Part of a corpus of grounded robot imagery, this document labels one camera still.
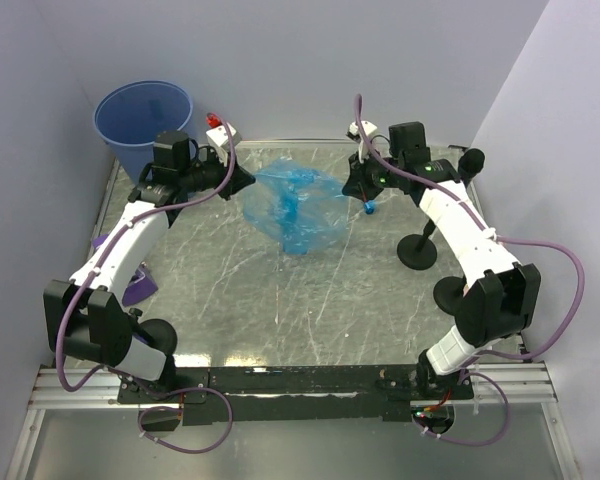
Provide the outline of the blue plastic trash bag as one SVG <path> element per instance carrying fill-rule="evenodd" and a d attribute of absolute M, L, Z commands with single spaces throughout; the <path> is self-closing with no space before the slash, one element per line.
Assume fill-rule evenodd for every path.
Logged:
<path fill-rule="evenodd" d="M 285 253 L 323 250 L 346 235 L 348 198 L 332 175 L 281 157 L 254 177 L 243 195 L 243 216 Z"/>

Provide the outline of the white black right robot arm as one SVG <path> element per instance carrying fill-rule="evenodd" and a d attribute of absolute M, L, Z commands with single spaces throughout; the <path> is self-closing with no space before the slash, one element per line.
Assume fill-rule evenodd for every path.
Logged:
<path fill-rule="evenodd" d="M 358 150 L 349 158 L 343 195 L 366 202 L 385 189 L 402 191 L 428 222 L 421 234 L 400 240 L 400 261 L 413 270 L 430 268 L 437 259 L 430 237 L 440 232 L 463 272 L 436 284 L 436 303 L 453 316 L 454 324 L 418 358 L 418 390 L 434 399 L 450 388 L 459 371 L 480 351 L 490 350 L 530 325 L 541 275 L 534 265 L 521 264 L 497 242 L 468 196 L 471 180 L 484 166 L 481 150 L 466 150 L 456 165 L 446 159 L 433 160 L 423 124 L 408 122 L 390 127 L 390 154 L 381 157 L 372 143 L 376 131 L 368 121 L 350 124 L 347 135 Z"/>

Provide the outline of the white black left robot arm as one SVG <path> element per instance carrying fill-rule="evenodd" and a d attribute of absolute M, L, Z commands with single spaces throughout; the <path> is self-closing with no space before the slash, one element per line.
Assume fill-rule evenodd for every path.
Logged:
<path fill-rule="evenodd" d="M 123 309 L 122 299 L 132 275 L 183 209 L 214 196 L 229 199 L 254 183 L 237 163 L 241 138 L 233 126 L 212 128 L 206 137 L 201 160 L 201 147 L 185 132 L 159 133 L 153 160 L 141 171 L 104 243 L 68 280 L 53 280 L 44 290 L 49 345 L 66 391 L 81 387 L 65 375 L 64 361 L 73 357 L 142 382 L 156 402 L 176 393 L 175 329 L 161 319 L 141 321 Z"/>

